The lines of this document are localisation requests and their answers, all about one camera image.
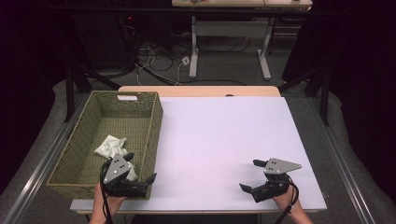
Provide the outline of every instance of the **human hand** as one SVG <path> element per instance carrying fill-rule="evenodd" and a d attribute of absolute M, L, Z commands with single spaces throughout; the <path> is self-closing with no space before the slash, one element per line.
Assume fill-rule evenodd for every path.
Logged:
<path fill-rule="evenodd" d="M 289 206 L 290 202 L 294 199 L 295 193 L 293 191 L 293 186 L 289 185 L 288 191 L 286 193 L 273 198 L 280 210 L 285 211 L 285 209 Z M 297 202 L 291 208 L 288 216 L 296 224 L 313 223 L 304 211 L 304 209 L 301 207 L 300 200 L 297 200 Z"/>
<path fill-rule="evenodd" d="M 102 189 L 99 183 L 95 185 L 95 193 L 93 197 L 93 209 L 90 224 L 105 224 L 106 217 L 103 211 L 104 201 Z M 110 209 L 110 214 L 112 217 L 114 217 L 119 211 L 124 200 L 125 197 L 107 197 L 108 208 Z"/>

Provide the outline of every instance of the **woven basket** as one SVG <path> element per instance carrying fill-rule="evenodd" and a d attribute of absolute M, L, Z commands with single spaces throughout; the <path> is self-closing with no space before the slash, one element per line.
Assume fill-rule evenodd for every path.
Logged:
<path fill-rule="evenodd" d="M 135 96 L 137 101 L 119 100 Z M 47 186 L 73 199 L 92 199 L 106 161 L 94 151 L 110 134 L 126 138 L 123 145 L 134 153 L 138 181 L 154 173 L 163 108 L 157 92 L 93 91 L 70 135 Z M 151 186 L 145 198 L 148 199 Z"/>

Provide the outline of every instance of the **table leg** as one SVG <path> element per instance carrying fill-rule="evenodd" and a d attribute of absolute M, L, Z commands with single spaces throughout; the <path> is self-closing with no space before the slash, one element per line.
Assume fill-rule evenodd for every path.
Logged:
<path fill-rule="evenodd" d="M 196 21 L 192 16 L 191 20 L 191 35 L 192 35 L 192 50 L 191 50 L 191 63 L 190 63 L 190 78 L 197 77 L 197 64 L 198 64 L 198 48 L 197 48 L 197 34 L 196 34 Z"/>
<path fill-rule="evenodd" d="M 264 41 L 262 42 L 262 49 L 257 50 L 257 54 L 260 60 L 260 66 L 262 68 L 262 75 L 264 76 L 264 79 L 267 81 L 271 80 L 271 74 L 268 68 L 267 60 L 265 59 L 265 53 L 268 50 L 268 43 L 270 42 L 273 29 L 274 29 L 274 18 L 269 18 L 268 26 L 266 27 L 265 30 Z"/>

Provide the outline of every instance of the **table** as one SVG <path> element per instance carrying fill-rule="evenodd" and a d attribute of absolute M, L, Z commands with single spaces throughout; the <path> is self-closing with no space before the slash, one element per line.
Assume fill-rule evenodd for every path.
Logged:
<path fill-rule="evenodd" d="M 280 8 L 309 8 L 312 6 L 311 0 L 206 0 L 192 3 L 189 0 L 173 0 L 174 7 L 266 7 L 273 10 Z M 268 43 L 274 26 L 274 18 L 267 21 L 197 21 L 195 16 L 191 18 L 192 52 L 190 65 L 190 78 L 197 76 L 198 48 L 196 37 L 199 35 L 211 36 L 250 36 L 263 38 L 262 48 L 257 50 L 257 54 L 265 80 L 271 80 L 268 63 L 265 53 L 268 50 Z"/>
<path fill-rule="evenodd" d="M 326 209 L 289 108 L 275 87 L 120 88 L 156 90 L 164 111 L 155 167 L 157 178 L 149 200 L 125 201 L 119 214 L 278 211 L 272 200 L 255 203 L 239 187 L 239 183 L 262 185 L 262 168 L 252 161 L 272 157 L 303 166 L 290 172 L 290 176 L 300 189 L 306 211 Z M 73 200 L 70 209 L 90 214 L 92 200 Z"/>

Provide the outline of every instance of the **crumpled cloth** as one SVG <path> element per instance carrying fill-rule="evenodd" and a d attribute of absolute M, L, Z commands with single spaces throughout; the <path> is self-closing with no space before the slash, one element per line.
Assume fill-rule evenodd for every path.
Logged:
<path fill-rule="evenodd" d="M 122 156 L 125 156 L 126 154 L 128 154 L 128 151 L 125 148 L 122 148 L 125 141 L 126 138 L 118 139 L 109 134 L 105 139 L 105 141 L 102 143 L 102 145 L 99 146 L 99 148 L 97 148 L 94 152 L 101 156 L 104 156 L 105 158 L 109 158 L 109 157 L 114 158 L 114 155 L 116 155 L 117 153 L 120 153 Z M 126 178 L 131 181 L 135 181 L 137 180 L 137 174 L 134 171 L 135 166 L 133 164 L 131 164 L 131 166 L 132 169 L 130 170 Z"/>

